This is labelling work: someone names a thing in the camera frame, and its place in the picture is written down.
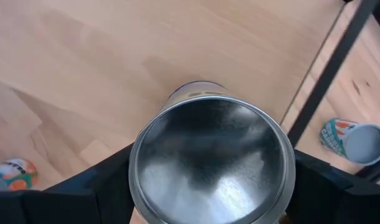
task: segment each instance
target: black metal frame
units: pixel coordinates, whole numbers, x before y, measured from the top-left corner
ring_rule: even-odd
[[[296,145],[377,0],[364,0],[301,110]],[[128,167],[132,144],[44,190],[0,192],[0,223],[129,223],[134,208]],[[287,214],[294,223],[380,223],[380,186],[295,150],[296,183]]]
[[[320,75],[320,78],[317,80],[311,94],[308,96],[307,101],[304,104],[304,107],[300,110],[294,125],[288,133],[288,138],[294,147],[302,137],[308,123],[327,93],[329,86],[345,61],[346,56],[351,50],[351,47],[378,1],[379,0],[363,0],[359,5],[353,19],[350,21],[345,33],[336,46],[336,49],[333,51],[332,56]]]
[[[372,166],[364,167],[357,173],[357,176],[370,182],[378,182],[380,180],[380,161]]]

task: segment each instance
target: silver metal container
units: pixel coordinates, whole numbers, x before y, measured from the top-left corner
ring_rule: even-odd
[[[294,185],[279,125],[211,82],[174,92],[130,157],[132,197],[151,224],[275,223]]]

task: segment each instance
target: metal can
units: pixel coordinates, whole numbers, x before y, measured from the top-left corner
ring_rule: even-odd
[[[370,166],[380,161],[380,127],[333,118],[320,131],[321,143],[351,162]]]
[[[26,159],[15,158],[0,163],[0,190],[30,189],[37,179],[35,165]]]
[[[212,82],[172,93],[130,156],[131,194],[148,223],[274,223],[294,184],[279,125]]]

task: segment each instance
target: orange and green can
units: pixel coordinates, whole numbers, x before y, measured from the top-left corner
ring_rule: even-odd
[[[38,179],[33,163],[14,158],[0,163],[0,190],[31,189]]]

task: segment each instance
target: wooden table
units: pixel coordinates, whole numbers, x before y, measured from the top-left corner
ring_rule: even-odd
[[[340,0],[0,0],[0,161],[44,189],[134,140],[179,86],[217,82],[281,122]]]

